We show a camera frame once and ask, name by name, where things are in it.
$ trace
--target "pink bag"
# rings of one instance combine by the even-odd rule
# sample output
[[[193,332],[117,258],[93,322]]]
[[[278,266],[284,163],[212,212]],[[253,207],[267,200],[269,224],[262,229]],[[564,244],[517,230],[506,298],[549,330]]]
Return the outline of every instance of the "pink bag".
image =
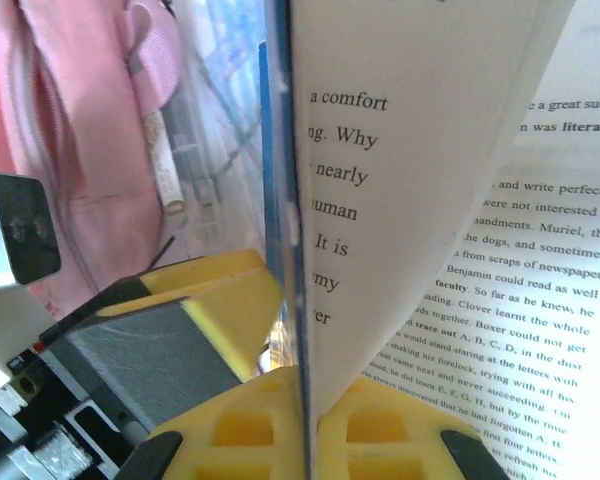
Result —
[[[171,58],[168,35],[152,30],[158,0],[131,3],[151,8],[0,0],[0,172],[45,185],[62,269],[32,291],[56,318],[146,269],[159,249],[162,210],[138,105],[162,106],[178,66],[149,68],[151,54]],[[130,46],[149,52],[143,75],[128,73]],[[138,92],[143,82],[158,93]]]

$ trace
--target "curved page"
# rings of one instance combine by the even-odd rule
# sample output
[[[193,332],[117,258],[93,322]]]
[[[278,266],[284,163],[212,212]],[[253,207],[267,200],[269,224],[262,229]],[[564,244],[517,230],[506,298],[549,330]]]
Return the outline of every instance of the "curved page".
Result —
[[[572,3],[293,3],[319,413],[400,328],[456,247]]]

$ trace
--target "open book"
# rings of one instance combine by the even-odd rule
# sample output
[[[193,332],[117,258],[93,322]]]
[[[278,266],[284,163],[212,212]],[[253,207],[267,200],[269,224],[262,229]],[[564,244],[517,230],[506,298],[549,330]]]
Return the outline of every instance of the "open book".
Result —
[[[474,425],[511,478],[586,464],[600,0],[573,3],[293,3],[319,414],[364,370]]]

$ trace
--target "gray metal part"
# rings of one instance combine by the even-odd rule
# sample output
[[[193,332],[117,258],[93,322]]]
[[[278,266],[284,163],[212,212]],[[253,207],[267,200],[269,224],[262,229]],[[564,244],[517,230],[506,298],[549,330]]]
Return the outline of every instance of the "gray metal part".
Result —
[[[78,402],[84,402],[89,398],[87,391],[80,385],[78,380],[69,373],[69,370],[60,363],[60,360],[51,352],[45,350],[39,354],[40,358],[45,362],[49,369],[62,380],[62,383],[71,394],[76,397]]]
[[[82,428],[80,423],[78,423],[78,421],[76,420],[76,414],[80,413],[85,407],[93,408],[98,413],[98,415],[100,415],[102,420],[108,424],[108,426],[111,429],[117,430],[115,425],[113,425],[111,423],[111,420],[109,420],[107,418],[107,416],[104,415],[102,410],[100,410],[100,408],[98,408],[98,406],[92,400],[87,400],[84,404],[81,404],[78,407],[74,408],[72,411],[70,411],[65,416],[65,418],[67,419],[69,424],[71,424],[71,426],[73,428],[75,428],[75,430],[80,434],[82,439],[85,440],[89,444],[89,446],[91,446],[91,448],[93,448],[96,451],[96,453],[100,456],[101,461],[100,461],[100,464],[98,465],[98,469],[107,478],[113,478],[118,471],[118,467],[113,462],[113,460],[111,460],[111,458],[109,458],[107,453],[104,450],[102,450],[102,448],[100,448],[100,446],[93,440],[93,438],[91,438],[91,436],[85,431],[84,428]],[[71,450],[71,445],[69,445],[68,450],[70,452],[75,452],[73,455],[73,457],[74,457],[73,460],[74,460],[74,463],[76,464],[76,466],[83,467],[83,470],[86,469],[87,467],[89,467],[91,458],[87,458],[87,455],[83,450],[77,449],[77,448],[75,448],[75,446],[74,446],[73,450]]]
[[[134,448],[144,442],[147,437],[147,431],[136,420],[124,424],[120,430],[124,439]]]
[[[49,351],[89,395],[104,387],[148,431],[240,383],[177,302],[85,321]]]
[[[29,480],[9,458],[0,456],[0,480]]]
[[[16,415],[22,407],[26,407],[27,402],[18,392],[9,384],[0,388],[0,408],[9,416]]]
[[[18,447],[8,455],[9,460],[31,480],[57,480],[25,447]]]
[[[8,439],[11,443],[18,443],[24,441],[27,437],[27,431],[24,429],[18,421],[11,415],[5,413],[0,408],[0,432]]]

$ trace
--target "word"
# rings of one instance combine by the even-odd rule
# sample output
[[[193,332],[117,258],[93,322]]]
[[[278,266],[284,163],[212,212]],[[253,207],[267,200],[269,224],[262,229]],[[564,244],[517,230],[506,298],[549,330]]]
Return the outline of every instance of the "word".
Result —
[[[549,252],[549,253],[559,253],[561,255],[573,255],[573,256],[577,256],[577,257],[599,258],[600,259],[600,252],[594,252],[591,250],[583,250],[579,247],[564,248],[564,247],[559,247],[557,245],[542,244],[542,245],[540,245],[540,251],[541,252]]]
[[[552,102],[549,104],[549,111],[555,112],[557,110],[570,110],[577,108],[600,108],[600,100],[589,101],[589,102]]]
[[[307,136],[312,138],[315,143],[320,143],[322,140],[327,139],[327,137],[324,135],[324,128],[309,127]]]
[[[563,195],[565,193],[576,193],[580,195],[600,195],[600,187],[590,187],[589,185],[579,185],[577,187],[560,185],[560,187],[558,187],[558,195]]]
[[[327,293],[333,292],[338,285],[340,285],[339,280],[334,280],[333,278],[325,277],[324,275],[320,275],[319,273],[312,274],[313,283],[324,288]]]
[[[460,362],[454,362],[454,361],[447,360],[446,358],[442,358],[442,357],[438,358],[438,363],[441,365],[446,365],[447,367],[453,368],[455,370],[464,370],[465,372],[473,373],[474,375],[476,375],[476,371],[473,369],[473,367],[471,365],[465,365]]]
[[[565,215],[588,215],[590,217],[598,216],[598,207],[582,208],[582,207],[563,207],[556,205],[543,205],[536,202],[536,212],[552,212],[564,213]]]
[[[331,318],[331,315],[321,312],[320,310],[313,309],[313,318],[316,322],[327,324],[327,320]]]
[[[336,217],[346,218],[347,220],[357,220],[358,210],[355,208],[347,208],[336,203],[323,202],[322,200],[311,200],[311,208],[316,212],[326,213]]]
[[[541,232],[559,233],[561,235],[579,235],[584,236],[582,227],[574,227],[572,225],[554,225],[553,223],[541,223]]]
[[[354,187],[362,185],[369,176],[368,173],[359,172],[358,167],[344,169],[326,165],[318,165],[316,174],[323,177],[335,178],[336,180],[348,180],[353,183]]]
[[[358,95],[351,95],[348,93],[323,93],[320,98],[322,103],[331,105],[347,105],[350,107],[362,107],[369,108],[371,110],[387,110],[387,99],[386,98],[372,98],[367,92],[360,92]],[[311,94],[311,103],[318,101],[318,94],[313,92]]]
[[[440,280],[436,280],[436,287],[448,288],[450,290],[458,290],[459,292],[466,292],[467,287],[460,285],[459,283],[445,283]]]
[[[360,145],[361,147],[364,147],[365,150],[371,150],[371,147],[378,141],[378,137],[363,135],[362,130],[359,128],[338,127],[339,142],[344,141],[345,143],[349,143],[351,138],[353,138],[353,143],[355,145]]]
[[[459,267],[454,267],[453,265],[447,265],[447,272],[455,273],[456,275],[461,275],[463,277],[474,277],[474,278],[482,278],[485,280],[491,280],[491,274],[486,271],[478,271],[478,270],[470,270]]]
[[[545,263],[538,263],[538,269],[544,270],[545,272],[562,273],[563,275],[566,275],[568,277],[572,277],[575,275],[576,277],[580,277],[583,280],[587,278],[595,278],[597,280],[600,280],[600,272],[594,272],[592,270],[581,270],[579,268],[562,267],[558,265],[550,265]]]
[[[600,123],[562,122],[563,132],[600,132]]]
[[[460,300],[458,302],[458,306],[467,310],[477,310],[482,313],[491,313],[491,308],[489,307],[483,307],[482,305],[476,305],[475,303],[466,302],[464,300]]]
[[[476,218],[473,223],[476,225],[491,225],[492,227],[516,228],[519,230],[531,230],[531,224],[526,222],[512,222],[500,220],[499,218]]]
[[[444,313],[436,312],[433,310],[432,315],[435,318],[440,319],[443,322],[459,323],[460,325],[469,325],[469,320],[466,318],[459,317],[457,315],[446,315]]]
[[[503,392],[501,390],[496,390],[495,388],[488,388],[487,391],[491,395],[495,395],[497,397],[504,398],[505,400],[509,400],[511,402],[516,402],[516,403],[519,403],[521,405],[525,405],[525,406],[528,406],[528,407],[535,408],[539,412],[544,412],[544,405],[542,403],[535,402],[533,400],[530,400],[527,397],[516,396],[516,395],[511,394],[509,392]]]
[[[533,190],[536,192],[553,192],[553,185],[549,185],[547,183],[544,182],[540,182],[540,183],[525,183],[524,184],[524,188],[525,190]]]

